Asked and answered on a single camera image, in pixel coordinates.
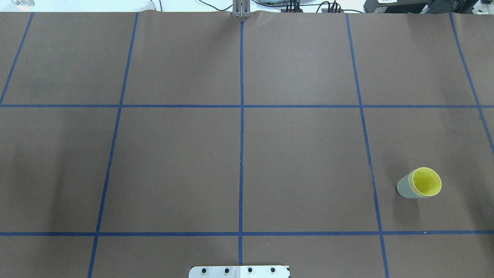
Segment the green cup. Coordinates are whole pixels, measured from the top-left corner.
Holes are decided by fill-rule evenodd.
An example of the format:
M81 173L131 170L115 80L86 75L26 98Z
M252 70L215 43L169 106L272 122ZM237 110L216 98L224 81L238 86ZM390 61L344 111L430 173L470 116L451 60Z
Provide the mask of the green cup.
M410 172L408 175L401 178L396 184L397 192L404 198L428 198L425 194L421 193L413 182L414 172Z

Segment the yellow cup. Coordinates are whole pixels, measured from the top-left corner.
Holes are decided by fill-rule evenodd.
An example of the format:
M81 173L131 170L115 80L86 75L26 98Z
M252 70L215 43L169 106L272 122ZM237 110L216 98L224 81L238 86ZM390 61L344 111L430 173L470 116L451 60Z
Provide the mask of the yellow cup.
M417 196L428 198L441 191L442 181L433 169L420 167L409 174L409 187Z

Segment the brown paper table cover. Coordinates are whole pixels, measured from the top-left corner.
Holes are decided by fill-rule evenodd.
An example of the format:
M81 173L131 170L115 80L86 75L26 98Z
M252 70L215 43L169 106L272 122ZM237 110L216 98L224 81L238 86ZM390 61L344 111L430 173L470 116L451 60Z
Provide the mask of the brown paper table cover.
M2 12L0 121L2 278L493 277L492 15Z

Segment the black box with label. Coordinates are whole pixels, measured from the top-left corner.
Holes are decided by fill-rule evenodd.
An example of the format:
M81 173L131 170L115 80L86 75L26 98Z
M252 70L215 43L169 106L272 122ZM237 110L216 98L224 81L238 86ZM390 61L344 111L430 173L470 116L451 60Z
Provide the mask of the black box with label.
M420 14L433 0L366 0L367 14Z

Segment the aluminium frame post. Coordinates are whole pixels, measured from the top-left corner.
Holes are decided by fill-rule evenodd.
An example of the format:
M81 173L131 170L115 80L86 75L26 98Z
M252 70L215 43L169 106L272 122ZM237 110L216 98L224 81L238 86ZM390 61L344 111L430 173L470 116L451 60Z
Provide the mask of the aluminium frame post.
M252 11L250 8L250 0L233 0L232 1L232 16L233 18L249 18Z

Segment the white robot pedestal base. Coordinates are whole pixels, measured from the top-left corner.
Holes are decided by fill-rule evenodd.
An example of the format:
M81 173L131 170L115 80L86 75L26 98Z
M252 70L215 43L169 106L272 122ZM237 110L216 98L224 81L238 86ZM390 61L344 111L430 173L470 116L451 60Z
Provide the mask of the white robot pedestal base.
M196 266L188 273L189 278L290 278L288 266Z

